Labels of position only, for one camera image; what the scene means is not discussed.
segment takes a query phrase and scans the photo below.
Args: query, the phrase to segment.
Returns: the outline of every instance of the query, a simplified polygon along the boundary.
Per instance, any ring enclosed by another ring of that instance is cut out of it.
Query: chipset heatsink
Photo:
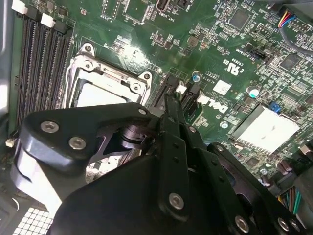
[[[271,154],[299,129],[292,120],[260,104],[232,136],[237,142]]]

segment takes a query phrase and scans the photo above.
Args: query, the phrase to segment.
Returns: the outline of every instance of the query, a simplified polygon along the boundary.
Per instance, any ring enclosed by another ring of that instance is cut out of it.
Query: black metal frame
[[[43,111],[25,119],[12,176],[32,181],[17,164],[31,156],[62,195],[51,235],[305,233],[226,148],[203,143],[177,100],[167,96],[165,106],[161,118],[128,103]],[[47,120],[60,129],[42,131]],[[72,149],[73,136],[86,147]],[[84,186],[90,161],[134,148],[142,149],[140,157]],[[171,193],[179,195],[181,208],[173,206]]]

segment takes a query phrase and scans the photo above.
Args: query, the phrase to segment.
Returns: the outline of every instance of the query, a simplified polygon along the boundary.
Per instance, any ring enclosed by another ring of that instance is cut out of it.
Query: white label sticker
[[[228,84],[222,80],[219,80],[213,90],[219,94],[226,95],[228,90],[230,89],[231,84]]]

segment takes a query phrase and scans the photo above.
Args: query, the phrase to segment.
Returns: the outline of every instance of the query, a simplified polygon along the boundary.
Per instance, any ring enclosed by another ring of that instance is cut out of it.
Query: wire bundle
[[[289,12],[288,10],[285,11],[283,17],[280,19],[278,23],[278,28],[282,28],[287,24],[289,21],[294,20],[297,18],[293,13]]]
[[[278,201],[283,204],[291,213],[297,214],[301,201],[301,193],[295,187],[290,188],[286,193],[278,196]]]

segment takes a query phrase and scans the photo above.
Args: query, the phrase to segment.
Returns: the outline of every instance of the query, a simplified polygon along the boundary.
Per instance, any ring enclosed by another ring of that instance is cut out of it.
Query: black cable
[[[283,28],[279,28],[278,30],[279,30],[280,34],[282,35],[282,38],[284,39],[285,43],[288,46],[290,46],[291,48],[295,49],[296,51],[298,51],[298,52],[300,52],[302,54],[313,55],[313,51],[312,50],[305,50],[305,49],[303,49],[301,47],[296,46],[293,42],[291,42],[288,39],[288,37],[287,37],[286,33],[284,32]]]
[[[280,4],[299,4],[299,3],[313,2],[313,0],[253,0],[253,1],[262,1],[262,2],[280,3]]]

